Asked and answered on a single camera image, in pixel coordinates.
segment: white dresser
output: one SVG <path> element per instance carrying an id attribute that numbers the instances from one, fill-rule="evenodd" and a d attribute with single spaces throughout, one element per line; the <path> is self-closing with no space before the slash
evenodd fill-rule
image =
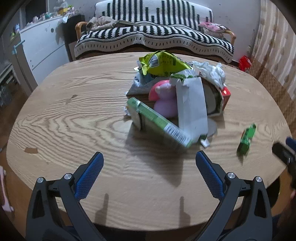
<path id="1" fill-rule="evenodd" d="M 34 90 L 53 70 L 69 62 L 60 19 L 51 18 L 21 30 L 9 45 L 9 60 L 28 96 L 31 90 L 25 78 Z M 17 61 L 11 51 L 22 41 L 25 42 L 16 49 Z"/>

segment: sofa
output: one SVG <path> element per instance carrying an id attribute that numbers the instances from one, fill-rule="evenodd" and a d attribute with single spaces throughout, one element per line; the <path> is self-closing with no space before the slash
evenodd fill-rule
<path id="1" fill-rule="evenodd" d="M 214 22 L 210 8 L 183 0 L 106 0 L 95 5 L 95 16 L 138 23 L 141 26 L 115 27 L 99 31 L 81 32 L 87 22 L 76 25 L 78 37 L 74 52 L 76 58 L 91 53 L 169 50 L 230 63 L 234 54 L 235 34 L 231 41 L 203 33 L 200 22 Z"/>

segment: snack wrapper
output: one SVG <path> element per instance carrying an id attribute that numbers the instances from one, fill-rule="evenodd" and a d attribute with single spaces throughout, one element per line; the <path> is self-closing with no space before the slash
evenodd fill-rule
<path id="1" fill-rule="evenodd" d="M 191 69 L 187 63 L 167 51 L 149 53 L 144 57 L 140 57 L 139 61 L 142 65 L 143 75 L 149 73 L 157 76 L 169 77 L 171 74 L 180 72 L 184 69 Z"/>

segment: red object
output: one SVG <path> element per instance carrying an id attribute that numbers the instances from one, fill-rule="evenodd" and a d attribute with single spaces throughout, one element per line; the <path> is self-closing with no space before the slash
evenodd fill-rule
<path id="1" fill-rule="evenodd" d="M 158 94 L 155 92 L 155 88 L 157 86 L 161 86 L 165 83 L 169 83 L 170 80 L 161 80 L 159 82 L 157 82 L 155 85 L 152 86 L 150 92 L 149 92 L 149 96 L 148 96 L 148 100 L 149 101 L 158 101 L 159 100 L 159 97 L 158 97 Z"/>
<path id="2" fill-rule="evenodd" d="M 227 87 L 224 87 L 222 90 L 221 90 L 221 94 L 223 96 L 223 107 L 222 107 L 222 110 L 224 110 L 230 96 L 231 96 L 231 93 L 230 91 L 227 89 Z"/>
<path id="3" fill-rule="evenodd" d="M 248 72 L 251 66 L 252 66 L 252 63 L 246 55 L 242 56 L 239 59 L 239 69 L 241 71 Z"/>

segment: oval table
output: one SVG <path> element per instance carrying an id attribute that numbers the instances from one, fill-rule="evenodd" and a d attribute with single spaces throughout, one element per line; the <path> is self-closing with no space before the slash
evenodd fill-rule
<path id="1" fill-rule="evenodd" d="M 146 54 L 97 56 L 53 71 L 20 111 L 9 137 L 7 160 L 33 189 L 38 177 L 60 179 L 100 151 L 104 167 L 88 197 L 81 200 L 91 221 L 132 230 L 196 225 L 207 221 L 218 204 L 195 165 L 195 154 L 202 148 L 193 145 L 187 153 L 176 155 L 124 116 L 125 94 L 136 73 L 133 68 Z M 285 169 L 273 156 L 272 144 L 284 142 L 290 130 L 255 78 L 230 66 L 223 68 L 231 97 L 224 114 L 214 118 L 218 131 L 205 153 L 225 172 L 250 180 L 259 175 L 268 186 Z M 239 159 L 240 137 L 253 122 L 257 129 L 250 151 Z"/>

